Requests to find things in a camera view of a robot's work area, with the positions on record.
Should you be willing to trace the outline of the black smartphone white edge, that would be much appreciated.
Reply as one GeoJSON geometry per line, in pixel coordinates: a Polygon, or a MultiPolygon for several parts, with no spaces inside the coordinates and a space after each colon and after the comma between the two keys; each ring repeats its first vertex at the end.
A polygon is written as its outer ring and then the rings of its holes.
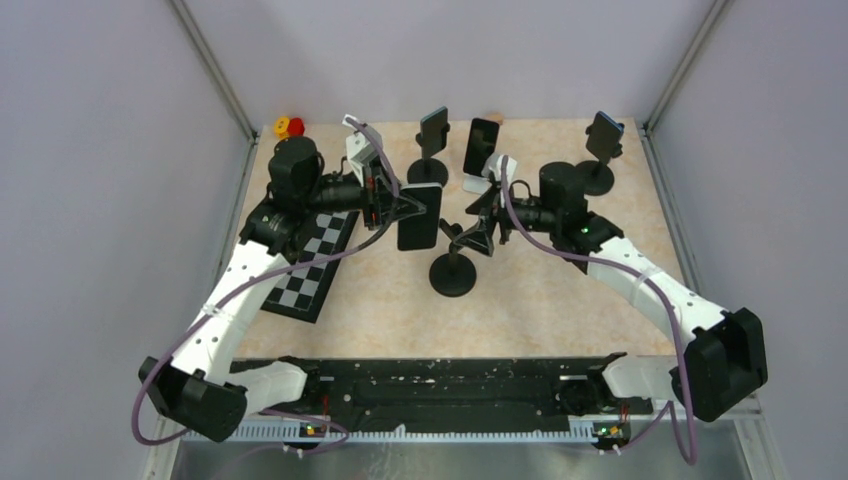
{"type": "Polygon", "coordinates": [[[407,194],[427,206],[427,212],[407,219],[398,219],[397,249],[399,251],[429,250],[436,246],[443,187],[435,182],[404,185],[400,194],[407,194]]]}

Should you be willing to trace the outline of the silver metal phone stand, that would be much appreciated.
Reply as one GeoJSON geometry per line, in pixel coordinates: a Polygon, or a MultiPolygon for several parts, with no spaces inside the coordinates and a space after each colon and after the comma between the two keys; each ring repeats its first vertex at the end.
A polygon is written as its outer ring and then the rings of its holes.
{"type": "Polygon", "coordinates": [[[470,174],[463,175],[462,189],[465,192],[482,195],[490,188],[490,186],[491,184],[487,178],[470,174]]]}

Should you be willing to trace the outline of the black clamp stand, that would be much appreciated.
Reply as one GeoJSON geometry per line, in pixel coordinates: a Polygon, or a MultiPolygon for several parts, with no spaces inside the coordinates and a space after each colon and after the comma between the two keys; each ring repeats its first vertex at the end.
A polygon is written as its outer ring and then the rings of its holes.
{"type": "Polygon", "coordinates": [[[444,187],[448,180],[449,172],[446,165],[435,156],[422,158],[421,151],[420,158],[415,160],[407,170],[407,182],[410,184],[435,182],[444,187]]]}
{"type": "Polygon", "coordinates": [[[602,196],[611,191],[615,183],[614,172],[609,167],[611,160],[600,162],[594,158],[576,165],[578,173],[584,179],[587,195],[602,196]]]}
{"type": "Polygon", "coordinates": [[[473,262],[460,253],[453,240],[463,232],[459,224],[450,224],[445,219],[439,222],[440,229],[450,240],[448,252],[436,258],[429,269],[431,287],[440,295],[449,298],[469,293],[476,284],[477,271],[473,262]]]}

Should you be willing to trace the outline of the dark green-edged smartphone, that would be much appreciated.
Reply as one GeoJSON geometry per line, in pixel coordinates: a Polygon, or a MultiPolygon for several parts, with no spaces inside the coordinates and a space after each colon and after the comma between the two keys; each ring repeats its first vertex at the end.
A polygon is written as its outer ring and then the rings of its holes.
{"type": "Polygon", "coordinates": [[[419,122],[419,133],[416,142],[420,146],[422,158],[433,158],[447,146],[447,136],[450,131],[449,114],[446,106],[441,106],[419,122]]]}

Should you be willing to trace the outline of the purple smartphone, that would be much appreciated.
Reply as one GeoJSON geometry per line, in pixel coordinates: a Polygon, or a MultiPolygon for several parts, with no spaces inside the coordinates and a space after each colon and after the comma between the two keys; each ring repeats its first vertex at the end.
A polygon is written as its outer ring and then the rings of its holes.
{"type": "Polygon", "coordinates": [[[463,161],[463,173],[480,176],[488,160],[494,153],[500,124],[484,118],[471,120],[469,135],[463,161]]]}

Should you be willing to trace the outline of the black clamp stand back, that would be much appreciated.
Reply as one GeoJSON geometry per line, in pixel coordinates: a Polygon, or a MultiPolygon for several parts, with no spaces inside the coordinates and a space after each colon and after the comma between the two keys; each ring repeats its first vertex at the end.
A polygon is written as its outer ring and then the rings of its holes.
{"type": "Polygon", "coordinates": [[[584,179],[587,195],[602,196],[611,191],[615,183],[614,172],[609,167],[611,160],[600,162],[594,158],[576,165],[578,173],[584,179]]]}

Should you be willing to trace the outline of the blue smartphone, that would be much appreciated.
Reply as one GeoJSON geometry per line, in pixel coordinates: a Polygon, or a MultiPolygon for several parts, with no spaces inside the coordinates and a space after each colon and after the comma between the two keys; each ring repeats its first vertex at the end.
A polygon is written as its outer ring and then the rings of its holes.
{"type": "Polygon", "coordinates": [[[625,125],[603,111],[597,111],[586,128],[586,149],[600,162],[608,162],[623,154],[621,140],[625,125]]]}

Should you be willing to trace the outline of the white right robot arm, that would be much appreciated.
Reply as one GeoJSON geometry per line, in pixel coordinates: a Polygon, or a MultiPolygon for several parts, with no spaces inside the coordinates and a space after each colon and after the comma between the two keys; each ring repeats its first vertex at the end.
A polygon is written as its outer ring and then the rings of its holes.
{"type": "Polygon", "coordinates": [[[486,161],[489,187],[466,210],[478,222],[458,244],[490,256],[495,233],[506,244],[517,232],[616,292],[674,345],[670,361],[625,354],[602,366],[586,385],[594,409],[612,412],[626,398],[671,400],[712,422],[767,383],[763,325],[755,313],[709,301],[652,262],[621,228],[589,209],[574,165],[544,165],[538,194],[525,198],[511,187],[516,166],[507,155],[486,161]]]}

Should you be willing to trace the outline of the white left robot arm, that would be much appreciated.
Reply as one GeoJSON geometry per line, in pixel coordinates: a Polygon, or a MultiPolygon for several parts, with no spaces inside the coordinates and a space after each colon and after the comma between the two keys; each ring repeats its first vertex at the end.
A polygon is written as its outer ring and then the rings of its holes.
{"type": "Polygon", "coordinates": [[[297,413],[319,404],[320,386],[303,367],[276,360],[232,372],[235,352],[280,277],[329,263],[306,258],[321,215],[358,211],[375,236],[398,228],[402,251],[434,247],[442,188],[402,184],[377,135],[349,137],[348,172],[327,172],[305,136],[277,143],[265,197],[250,212],[223,276],[182,338],[161,358],[141,365],[135,404],[149,401],[162,416],[210,440],[228,439],[250,415],[286,403],[297,413]]]}

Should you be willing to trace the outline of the small wooden block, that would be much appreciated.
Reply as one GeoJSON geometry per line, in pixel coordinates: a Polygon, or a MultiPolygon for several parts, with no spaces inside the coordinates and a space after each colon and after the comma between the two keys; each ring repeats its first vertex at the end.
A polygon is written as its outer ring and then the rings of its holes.
{"type": "Polygon", "coordinates": [[[498,125],[502,125],[504,123],[504,116],[500,113],[489,114],[485,117],[485,119],[498,125]]]}

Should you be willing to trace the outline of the black and silver chessboard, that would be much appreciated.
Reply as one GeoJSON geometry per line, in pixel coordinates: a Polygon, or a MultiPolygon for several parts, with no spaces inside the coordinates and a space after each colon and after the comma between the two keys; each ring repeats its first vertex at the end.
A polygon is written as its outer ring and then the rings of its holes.
{"type": "MultiPolygon", "coordinates": [[[[351,239],[359,213],[319,214],[297,262],[308,262],[344,251],[351,239]]],[[[331,289],[340,260],[299,269],[281,276],[261,310],[295,320],[316,323],[331,289]]]]}

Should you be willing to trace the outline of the yellow toy block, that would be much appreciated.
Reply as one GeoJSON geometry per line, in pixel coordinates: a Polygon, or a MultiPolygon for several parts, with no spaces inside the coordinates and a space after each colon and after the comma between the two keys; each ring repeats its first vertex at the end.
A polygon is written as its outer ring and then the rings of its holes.
{"type": "Polygon", "coordinates": [[[276,122],[274,123],[274,126],[273,126],[273,132],[278,139],[284,140],[284,139],[287,139],[290,136],[290,133],[289,133],[290,122],[291,122],[291,119],[289,117],[286,117],[286,116],[279,117],[276,120],[276,122]]]}

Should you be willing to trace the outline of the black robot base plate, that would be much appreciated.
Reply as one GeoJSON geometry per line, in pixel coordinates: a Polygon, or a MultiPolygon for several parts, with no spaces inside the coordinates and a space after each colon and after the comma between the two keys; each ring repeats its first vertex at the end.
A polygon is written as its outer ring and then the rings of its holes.
{"type": "Polygon", "coordinates": [[[566,432],[591,415],[651,414],[602,385],[610,357],[301,359],[301,397],[273,409],[326,415],[352,433],[566,432]]]}

